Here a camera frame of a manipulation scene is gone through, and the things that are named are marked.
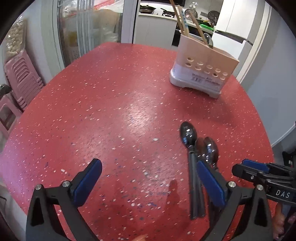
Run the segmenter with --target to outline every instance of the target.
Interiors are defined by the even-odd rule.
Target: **white cabinet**
[[[177,21],[170,17],[139,14],[136,22],[136,44],[171,49]]]

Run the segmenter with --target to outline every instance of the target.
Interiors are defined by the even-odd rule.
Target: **spoon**
[[[206,137],[205,139],[199,138],[198,141],[195,142],[195,148],[197,158],[207,161],[214,170],[218,171],[217,162],[219,150],[215,141],[210,137]],[[221,210],[212,203],[209,196],[207,199],[210,227],[213,227],[219,218]]]
[[[213,48],[213,40],[211,36],[208,33],[204,33],[204,37],[209,45],[209,47],[212,49]]]
[[[215,171],[218,170],[218,166],[217,166],[217,162],[218,162],[218,159],[219,159],[219,150],[218,150],[218,147],[217,147],[217,144],[216,142],[210,138],[210,137],[206,137],[204,139],[204,144],[205,144],[205,148],[206,148],[206,155],[208,155],[208,163],[210,165],[212,165],[213,169]]]
[[[183,144],[188,149],[189,162],[189,190],[190,190],[190,218],[205,216],[200,200],[202,198],[204,204],[204,196],[201,187],[201,181],[196,172],[196,155],[194,145],[197,140],[197,133],[194,126],[185,121],[180,126],[180,137]]]

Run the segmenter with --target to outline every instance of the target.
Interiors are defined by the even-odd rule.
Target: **chopstick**
[[[205,36],[200,28],[200,25],[198,24],[198,22],[196,21],[195,17],[193,16],[193,14],[191,12],[189,13],[189,15],[190,15],[192,21],[195,23],[196,28],[197,28],[198,32],[200,33],[200,36],[202,37],[203,42],[205,43],[205,45],[207,45],[209,47],[207,40],[205,39]]]
[[[188,26],[187,26],[187,23],[186,23],[186,19],[185,19],[183,9],[182,9],[181,6],[178,6],[178,10],[179,10],[179,13],[180,13],[180,15],[182,17],[182,25],[183,25],[184,35],[189,37],[189,30],[188,30]]]
[[[171,5],[172,5],[172,7],[173,7],[173,9],[174,9],[174,12],[175,12],[175,15],[176,15],[176,17],[177,17],[177,21],[178,21],[179,28],[180,28],[182,34],[184,34],[183,26],[182,26],[182,24],[181,24],[181,22],[180,22],[179,14],[178,14],[178,12],[177,12],[177,9],[176,9],[176,6],[175,6],[175,3],[174,3],[173,0],[170,0],[170,3],[171,3]]]

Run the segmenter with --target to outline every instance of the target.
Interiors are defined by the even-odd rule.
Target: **pot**
[[[140,13],[149,13],[149,14],[152,14],[154,12],[156,8],[155,7],[151,7],[151,6],[142,6],[140,5],[140,10],[139,12]]]

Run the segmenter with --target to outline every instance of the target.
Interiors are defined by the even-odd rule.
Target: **label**
[[[214,81],[212,78],[198,74],[192,74],[191,81],[214,90],[220,90],[222,88],[222,85]]]
[[[287,191],[287,190],[281,190],[278,189],[276,187],[270,187],[270,189],[268,190],[267,194],[274,196],[276,198],[282,199],[282,200],[286,200],[286,201],[292,201],[293,197],[294,197],[294,193]]]
[[[174,64],[173,72],[176,77],[182,80],[194,82],[215,91],[220,91],[223,87],[223,82],[219,79],[219,77],[211,77],[206,73],[196,72],[178,64]]]

